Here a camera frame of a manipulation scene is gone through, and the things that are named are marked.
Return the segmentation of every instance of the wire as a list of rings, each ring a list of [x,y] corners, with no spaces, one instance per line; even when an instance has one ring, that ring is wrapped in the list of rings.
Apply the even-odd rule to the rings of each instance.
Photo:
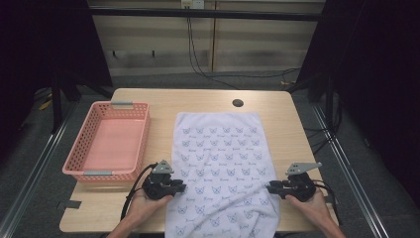
[[[204,71],[203,71],[203,70],[201,69],[201,67],[200,67],[200,64],[198,63],[197,54],[195,53],[195,45],[194,45],[194,41],[193,41],[193,37],[192,37],[191,19],[190,19],[190,18],[187,18],[187,19],[186,19],[186,21],[187,21],[187,24],[188,24],[188,53],[189,53],[189,62],[191,63],[191,67],[192,67],[192,69],[193,69],[193,70],[194,70],[194,71],[195,71],[198,75],[200,75],[200,76],[203,76],[203,77],[205,77],[205,78],[207,78],[207,79],[209,79],[209,80],[212,80],[212,81],[217,81],[217,82],[219,82],[219,83],[225,84],[225,85],[227,85],[227,86],[229,86],[229,87],[232,87],[232,88],[235,88],[235,89],[239,90],[239,88],[238,88],[238,87],[236,87],[236,86],[234,86],[234,85],[232,85],[232,84],[229,84],[229,83],[224,82],[224,81],[216,80],[216,79],[214,79],[214,78],[212,78],[212,77],[210,77],[210,76],[206,75],[206,73],[204,73]],[[195,68],[195,66],[194,66],[194,63],[192,62],[191,46],[192,46],[192,51],[193,51],[194,58],[195,58],[195,63],[196,63],[196,65],[197,65],[197,67],[198,67],[198,70],[199,70],[199,71],[197,71],[197,69],[196,69],[196,68]]]
[[[131,203],[131,199],[133,198],[134,194],[136,193],[136,191],[138,191],[139,189],[142,189],[142,187],[137,188],[137,184],[139,183],[140,179],[142,178],[143,174],[148,170],[148,169],[153,169],[154,167],[156,167],[158,165],[158,163],[152,164],[152,165],[148,165],[147,167],[145,167],[144,170],[142,170],[142,172],[139,174],[139,176],[137,177],[136,181],[133,184],[133,187],[131,188],[129,194],[126,196],[126,202],[124,203],[123,206],[123,210],[121,211],[121,220],[126,216],[127,213],[127,209],[129,208],[129,205]]]
[[[343,222],[340,219],[339,212],[338,212],[338,209],[337,209],[336,194],[334,193],[334,191],[331,189],[331,187],[326,182],[324,182],[322,180],[316,180],[316,179],[314,179],[313,181],[320,181],[321,183],[323,183],[324,185],[315,184],[315,186],[320,187],[320,188],[324,188],[331,194],[331,199],[332,199],[331,203],[333,205],[334,212],[336,213],[337,221],[339,222],[339,225],[342,225]]]
[[[217,80],[215,79],[216,77],[248,77],[248,78],[270,78],[270,77],[279,77],[281,76],[283,78],[283,82],[285,82],[285,78],[284,76],[292,73],[294,71],[300,70],[300,67],[294,67],[294,68],[288,68],[286,70],[284,70],[282,73],[276,73],[276,74],[271,74],[271,75],[245,75],[245,74],[219,74],[219,75],[209,75],[206,74],[200,67],[200,64],[198,62],[198,58],[197,58],[197,54],[195,51],[195,44],[194,44],[194,40],[193,40],[193,36],[192,36],[192,24],[191,24],[191,19],[187,18],[187,25],[188,25],[188,53],[189,53],[189,62],[191,64],[192,69],[194,70],[195,73],[197,73],[200,76],[206,77],[207,79],[219,82],[219,83],[223,83],[227,86],[233,87],[235,89],[239,89],[237,86],[234,86],[230,83],[221,81],[221,80]]]

